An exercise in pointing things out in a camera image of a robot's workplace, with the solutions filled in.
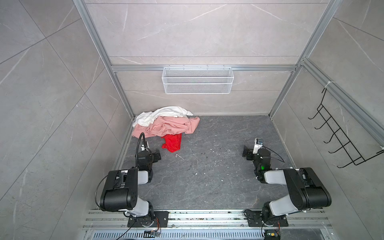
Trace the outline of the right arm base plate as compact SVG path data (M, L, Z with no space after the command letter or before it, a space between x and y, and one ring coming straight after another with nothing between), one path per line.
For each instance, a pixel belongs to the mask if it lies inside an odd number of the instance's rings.
M249 227L288 227L286 216L273 216L262 211L244 210Z

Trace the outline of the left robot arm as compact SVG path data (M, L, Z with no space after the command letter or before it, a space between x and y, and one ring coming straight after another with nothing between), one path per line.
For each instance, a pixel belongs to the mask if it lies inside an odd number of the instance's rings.
M106 176L99 208L106 212L125 212L136 218L154 218L153 205L138 196L138 186L153 179L153 164L161 160L158 149L154 152L143 150L137 153L136 166L128 170L110 171Z

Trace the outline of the red cloth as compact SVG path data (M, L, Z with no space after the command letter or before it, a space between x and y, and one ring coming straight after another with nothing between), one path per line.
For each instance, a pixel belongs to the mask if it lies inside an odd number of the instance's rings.
M165 143L162 145L163 149L167 149L171 153L181 149L182 134L165 135L162 137L162 139L165 140Z

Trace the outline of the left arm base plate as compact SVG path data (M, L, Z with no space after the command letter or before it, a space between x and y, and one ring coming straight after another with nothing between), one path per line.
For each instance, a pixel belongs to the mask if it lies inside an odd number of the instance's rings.
M154 211L145 217L129 217L127 227L133 228L165 228L168 226L169 213L167 211Z

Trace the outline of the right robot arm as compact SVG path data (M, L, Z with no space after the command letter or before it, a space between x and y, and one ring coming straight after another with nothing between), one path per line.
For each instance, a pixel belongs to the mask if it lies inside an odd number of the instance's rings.
M254 173L260 183L283 185L288 189L286 196L264 204L262 217L265 221L332 204L330 193L312 168L273 170L271 151L264 146L253 150L244 146L242 156L253 162Z

